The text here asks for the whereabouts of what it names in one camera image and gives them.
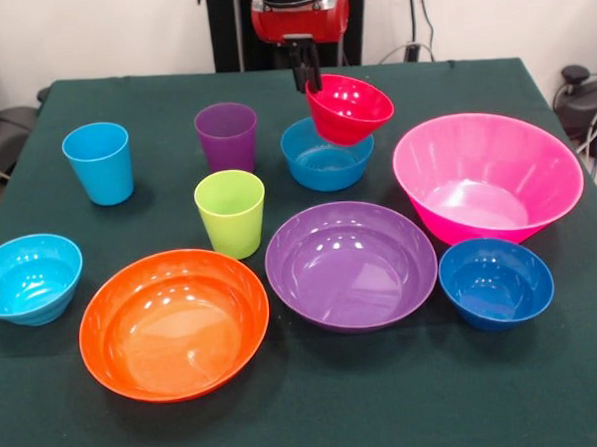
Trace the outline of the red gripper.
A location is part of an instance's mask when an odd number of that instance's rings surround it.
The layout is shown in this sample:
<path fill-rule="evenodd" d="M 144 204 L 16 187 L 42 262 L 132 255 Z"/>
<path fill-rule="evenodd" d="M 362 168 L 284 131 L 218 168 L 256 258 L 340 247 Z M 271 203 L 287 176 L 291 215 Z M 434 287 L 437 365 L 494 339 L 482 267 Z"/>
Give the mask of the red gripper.
<path fill-rule="evenodd" d="M 316 43 L 339 41 L 346 32 L 349 13 L 349 0 L 309 0 L 288 7 L 252 0 L 250 8 L 258 38 L 270 44 L 289 40 L 287 51 L 296 89 L 305 92 L 307 87 L 312 94 L 322 89 Z"/>

